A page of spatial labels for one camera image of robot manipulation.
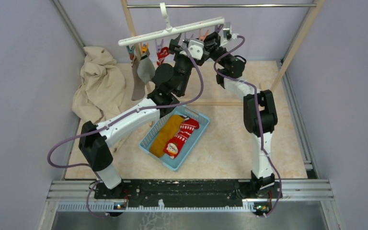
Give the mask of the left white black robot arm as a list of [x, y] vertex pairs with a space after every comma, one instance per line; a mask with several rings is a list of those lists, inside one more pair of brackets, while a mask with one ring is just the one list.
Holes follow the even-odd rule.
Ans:
[[155, 88], [146, 98], [114, 118], [96, 125], [89, 121], [82, 126], [78, 147], [112, 198], [121, 197], [125, 186], [113, 166], [110, 148], [144, 124], [158, 121], [181, 106], [178, 99], [185, 95], [192, 69], [198, 70], [209, 56], [204, 42], [198, 39], [181, 45], [171, 41], [169, 51], [174, 54], [174, 65], [164, 63], [156, 68], [152, 78]]

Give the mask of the white plastic clip hanger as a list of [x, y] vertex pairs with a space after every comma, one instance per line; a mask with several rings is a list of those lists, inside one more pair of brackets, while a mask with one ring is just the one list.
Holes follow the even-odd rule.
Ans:
[[169, 19], [169, 15], [167, 12], [167, 6], [165, 2], [161, 2], [159, 4], [159, 7], [161, 10], [161, 15], [163, 19], [165, 20], [165, 24], [166, 24], [165, 29], [143, 34], [143, 35], [137, 35], [137, 36], [130, 37], [130, 38], [121, 39], [118, 41], [118, 45], [119, 46], [131, 46], [131, 45], [135, 45], [138, 43], [143, 43], [143, 42], [147, 42], [151, 40], [157, 40], [157, 39], [161, 39], [161, 38], [165, 38], [165, 37], [173, 36], [173, 35], [179, 35], [182, 33], [199, 30], [199, 29], [203, 29], [203, 28], [207, 28], [211, 26], [221, 25], [225, 23], [224, 17], [217, 17], [217, 18], [212, 18], [208, 20], [203, 20], [203, 21], [199, 21], [195, 23], [173, 27]]

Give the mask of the mustard yellow sock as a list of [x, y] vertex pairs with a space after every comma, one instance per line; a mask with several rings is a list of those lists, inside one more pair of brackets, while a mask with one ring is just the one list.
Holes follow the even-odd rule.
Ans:
[[172, 115], [167, 120], [166, 124], [159, 130], [158, 135], [150, 147], [150, 153], [157, 158], [161, 158], [164, 155], [163, 149], [166, 143], [179, 131], [180, 124], [184, 119], [184, 116]]

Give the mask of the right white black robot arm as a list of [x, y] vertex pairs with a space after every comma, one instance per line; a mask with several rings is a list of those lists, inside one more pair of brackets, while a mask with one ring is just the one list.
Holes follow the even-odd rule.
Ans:
[[278, 123], [274, 96], [270, 90], [262, 91], [243, 78], [246, 59], [232, 55], [221, 42], [220, 35], [213, 32], [204, 39], [204, 46], [214, 61], [217, 83], [242, 101], [243, 124], [254, 141], [251, 193], [264, 197], [275, 184], [278, 173], [270, 158], [273, 132]]

